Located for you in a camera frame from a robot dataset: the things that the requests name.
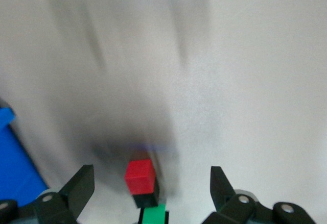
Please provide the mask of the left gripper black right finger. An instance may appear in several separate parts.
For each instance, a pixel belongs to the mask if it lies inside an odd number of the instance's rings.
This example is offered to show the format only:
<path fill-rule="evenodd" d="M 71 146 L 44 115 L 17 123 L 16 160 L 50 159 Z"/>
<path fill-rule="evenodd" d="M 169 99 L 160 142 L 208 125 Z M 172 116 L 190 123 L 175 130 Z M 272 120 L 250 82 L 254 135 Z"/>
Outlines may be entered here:
<path fill-rule="evenodd" d="M 315 223 L 299 205 L 278 202 L 269 209 L 252 193 L 234 190 L 220 166 L 211 167 L 210 193 L 216 210 L 203 223 Z"/>

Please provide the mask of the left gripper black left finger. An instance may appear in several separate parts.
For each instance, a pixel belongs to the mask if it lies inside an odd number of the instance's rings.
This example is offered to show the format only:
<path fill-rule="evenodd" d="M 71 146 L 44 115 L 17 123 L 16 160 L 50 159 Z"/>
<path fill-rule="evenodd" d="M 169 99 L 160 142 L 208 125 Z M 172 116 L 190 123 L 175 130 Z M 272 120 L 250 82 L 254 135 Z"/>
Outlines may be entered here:
<path fill-rule="evenodd" d="M 94 166 L 83 165 L 61 189 L 48 189 L 29 204 L 1 200 L 1 223 L 77 223 L 94 190 Z"/>

